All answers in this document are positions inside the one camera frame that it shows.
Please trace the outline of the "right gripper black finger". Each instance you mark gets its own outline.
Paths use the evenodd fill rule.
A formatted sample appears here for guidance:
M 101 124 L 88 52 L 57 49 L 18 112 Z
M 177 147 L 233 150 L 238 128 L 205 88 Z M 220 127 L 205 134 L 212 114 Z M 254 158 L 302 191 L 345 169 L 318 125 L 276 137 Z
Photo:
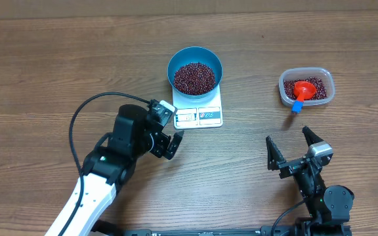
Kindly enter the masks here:
M 266 147 L 268 152 L 267 169 L 279 170 L 280 165 L 285 163 L 286 160 L 270 136 L 266 137 Z
M 317 144 L 319 142 L 323 142 L 324 140 L 321 139 L 318 135 L 316 135 L 308 126 L 304 126 L 302 128 L 302 133 L 304 134 L 305 140 L 307 142 L 308 147 L 313 144 Z

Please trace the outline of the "red scoop with blue handle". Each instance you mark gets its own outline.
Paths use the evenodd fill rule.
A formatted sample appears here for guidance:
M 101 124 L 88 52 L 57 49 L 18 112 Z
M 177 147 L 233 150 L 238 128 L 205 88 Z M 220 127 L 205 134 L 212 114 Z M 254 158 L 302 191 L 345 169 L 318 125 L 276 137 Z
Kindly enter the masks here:
M 295 83 L 293 93 L 296 96 L 296 100 L 291 108 L 292 113 L 300 113 L 305 100 L 312 98 L 317 92 L 316 87 L 306 81 L 298 81 Z

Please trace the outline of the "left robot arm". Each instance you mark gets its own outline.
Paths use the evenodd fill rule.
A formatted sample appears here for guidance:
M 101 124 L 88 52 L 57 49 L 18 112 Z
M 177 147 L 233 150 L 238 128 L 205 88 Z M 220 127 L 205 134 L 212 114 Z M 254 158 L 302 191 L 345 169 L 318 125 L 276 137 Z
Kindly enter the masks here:
M 81 177 L 47 235 L 125 235 L 100 216 L 134 174 L 139 157 L 174 157 L 184 133 L 168 136 L 162 130 L 176 111 L 164 100 L 153 100 L 147 108 L 122 105 L 113 131 L 86 156 Z

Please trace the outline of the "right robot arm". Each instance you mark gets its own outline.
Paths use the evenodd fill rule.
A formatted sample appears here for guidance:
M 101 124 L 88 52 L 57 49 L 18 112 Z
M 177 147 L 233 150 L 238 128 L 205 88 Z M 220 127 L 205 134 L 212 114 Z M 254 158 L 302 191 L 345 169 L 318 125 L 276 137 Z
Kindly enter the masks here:
M 302 132 L 308 151 L 298 159 L 286 161 L 270 136 L 266 137 L 268 170 L 279 170 L 281 179 L 293 177 L 298 185 L 302 201 L 282 213 L 271 226 L 262 226 L 262 235 L 351 235 L 350 210 L 354 193 L 347 187 L 327 187 L 320 173 L 333 157 L 333 148 L 308 127 Z M 292 226 L 279 223 L 297 207 L 305 205 L 309 217 L 297 218 Z

